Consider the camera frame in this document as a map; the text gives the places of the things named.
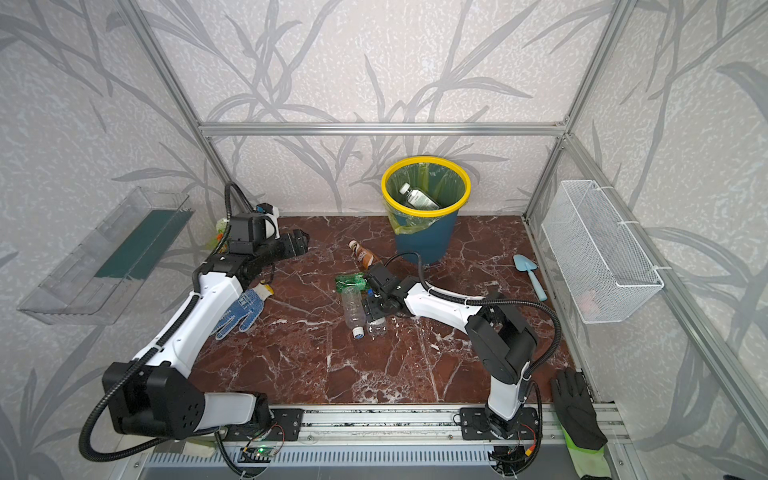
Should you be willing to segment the clear bottle yellow logo label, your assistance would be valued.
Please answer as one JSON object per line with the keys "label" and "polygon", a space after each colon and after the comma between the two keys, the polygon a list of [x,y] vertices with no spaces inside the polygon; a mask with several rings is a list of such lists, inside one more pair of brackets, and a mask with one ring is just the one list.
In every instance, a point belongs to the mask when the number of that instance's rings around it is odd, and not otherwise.
{"label": "clear bottle yellow logo label", "polygon": [[413,209],[422,211],[436,211],[441,209],[441,206],[429,195],[422,190],[411,186],[409,183],[404,183],[400,187],[399,193],[404,197],[406,203]]}

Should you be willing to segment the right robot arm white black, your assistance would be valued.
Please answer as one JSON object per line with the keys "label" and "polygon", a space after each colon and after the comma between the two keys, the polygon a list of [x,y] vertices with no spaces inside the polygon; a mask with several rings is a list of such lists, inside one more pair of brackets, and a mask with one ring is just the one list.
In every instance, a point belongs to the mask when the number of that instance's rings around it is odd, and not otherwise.
{"label": "right robot arm white black", "polygon": [[491,387],[485,406],[488,428],[500,439],[512,437],[528,398],[532,375],[549,354],[535,357],[539,337],[518,307],[521,300],[496,292],[472,297],[428,284],[422,277],[400,279],[386,265],[372,265],[364,278],[373,291],[366,299],[371,316],[408,313],[425,317],[466,334]]}

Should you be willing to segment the clear Pepsi bottle blue cap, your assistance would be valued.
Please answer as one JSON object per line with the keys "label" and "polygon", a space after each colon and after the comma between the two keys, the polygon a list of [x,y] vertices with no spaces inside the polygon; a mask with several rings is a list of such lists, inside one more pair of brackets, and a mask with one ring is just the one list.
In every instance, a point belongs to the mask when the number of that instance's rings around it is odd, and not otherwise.
{"label": "clear Pepsi bottle blue cap", "polygon": [[372,289],[368,289],[364,299],[366,328],[372,338],[383,336],[387,332],[387,317],[382,310],[381,299]]}

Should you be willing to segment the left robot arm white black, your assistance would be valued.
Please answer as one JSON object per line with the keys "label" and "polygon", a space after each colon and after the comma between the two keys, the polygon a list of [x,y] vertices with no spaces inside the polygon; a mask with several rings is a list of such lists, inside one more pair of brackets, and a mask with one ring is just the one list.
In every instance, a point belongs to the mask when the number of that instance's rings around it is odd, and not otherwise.
{"label": "left robot arm white black", "polygon": [[300,229],[278,232],[270,214],[239,214],[231,220],[226,251],[210,254],[194,271],[185,305],[132,361],[115,362],[104,373],[118,433],[182,440],[224,426],[260,433],[272,425],[265,395],[204,393],[189,376],[225,311],[263,269],[305,254],[309,236]]}

